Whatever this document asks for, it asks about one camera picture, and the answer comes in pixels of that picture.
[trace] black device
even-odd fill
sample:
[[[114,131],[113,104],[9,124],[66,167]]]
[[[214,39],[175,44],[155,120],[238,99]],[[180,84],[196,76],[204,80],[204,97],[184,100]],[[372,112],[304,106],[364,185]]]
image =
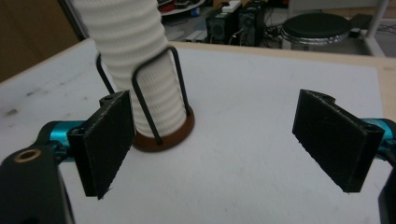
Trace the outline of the black device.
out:
[[[264,30],[263,1],[250,1],[238,12],[240,45],[259,46]]]
[[[382,224],[396,223],[396,123],[358,119],[329,95],[300,90],[292,132],[343,192],[360,192],[374,158],[393,167],[379,197]]]
[[[236,43],[237,38],[231,41],[233,35],[238,32],[238,9],[233,13],[212,12],[206,18],[206,30],[211,44],[231,44]]]
[[[0,223],[75,223],[58,165],[74,159],[86,196],[108,192],[134,139],[129,91],[110,94],[87,120],[51,121],[0,166]]]
[[[372,20],[372,15],[365,15],[365,14],[357,14],[352,19],[349,20],[350,22],[350,32],[349,37],[357,38],[360,35],[361,30],[365,30],[369,28],[370,22]]]

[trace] screw hole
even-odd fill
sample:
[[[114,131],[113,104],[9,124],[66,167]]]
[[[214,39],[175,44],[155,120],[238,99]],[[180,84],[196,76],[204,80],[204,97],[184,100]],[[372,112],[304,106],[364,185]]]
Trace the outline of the screw hole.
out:
[[[17,163],[23,163],[23,162],[27,162],[27,161],[32,161],[35,158],[39,157],[41,155],[41,151],[38,149],[29,149],[26,151],[21,152],[20,154],[18,154],[14,161]]]

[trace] shelf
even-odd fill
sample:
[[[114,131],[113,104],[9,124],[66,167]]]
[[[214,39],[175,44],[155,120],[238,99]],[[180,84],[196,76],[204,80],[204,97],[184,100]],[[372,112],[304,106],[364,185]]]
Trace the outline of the shelf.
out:
[[[170,15],[175,15],[177,13],[182,13],[182,12],[185,12],[185,11],[188,11],[188,10],[192,10],[192,9],[200,6],[204,2],[205,2],[205,0],[200,0],[199,3],[197,3],[197,4],[190,5],[190,6],[186,7],[186,8],[173,9],[172,11],[161,13],[161,15],[162,16],[170,16]]]

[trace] brown base ring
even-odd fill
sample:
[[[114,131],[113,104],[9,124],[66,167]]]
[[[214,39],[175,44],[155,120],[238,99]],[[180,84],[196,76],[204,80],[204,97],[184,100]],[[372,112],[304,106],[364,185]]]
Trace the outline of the brown base ring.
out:
[[[136,149],[144,152],[159,152],[174,147],[187,138],[194,127],[195,117],[191,107],[190,112],[191,113],[186,117],[184,124],[177,131],[165,137],[161,137],[163,140],[162,144],[157,145],[155,138],[146,137],[145,135],[136,132],[132,145]]]

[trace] cable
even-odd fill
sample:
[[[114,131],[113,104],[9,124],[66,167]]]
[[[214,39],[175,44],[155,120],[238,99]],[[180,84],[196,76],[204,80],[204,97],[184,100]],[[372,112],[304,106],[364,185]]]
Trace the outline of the cable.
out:
[[[271,19],[271,24],[273,23],[273,22],[272,22],[272,14],[273,14],[273,13],[274,13],[274,8],[273,8],[273,7],[270,7],[270,8],[269,8],[269,14],[268,14],[267,18],[264,19],[264,25],[267,24],[267,22],[268,22],[269,19]]]
[[[378,32],[387,32],[391,34],[396,34],[396,24],[392,25],[384,25],[384,24],[379,24],[379,27],[377,29]]]
[[[262,43],[264,44],[265,47],[267,47],[268,49],[271,49],[270,45],[268,44],[268,42],[265,38],[262,39]]]
[[[105,71],[103,70],[103,67],[102,67],[102,56],[101,56],[101,54],[98,54],[98,56],[96,56],[96,69],[98,70],[98,73],[99,73],[100,77],[102,78],[103,82],[105,83],[105,86],[106,86],[108,92],[110,92],[110,94],[113,94],[114,93],[113,87],[111,86],[110,82],[108,81],[106,73],[105,73]]]
[[[228,42],[228,45],[231,45],[231,42],[233,41],[233,38],[236,38],[237,35],[239,35],[244,29],[240,29],[238,32],[235,32],[233,35],[231,35],[230,41]]]

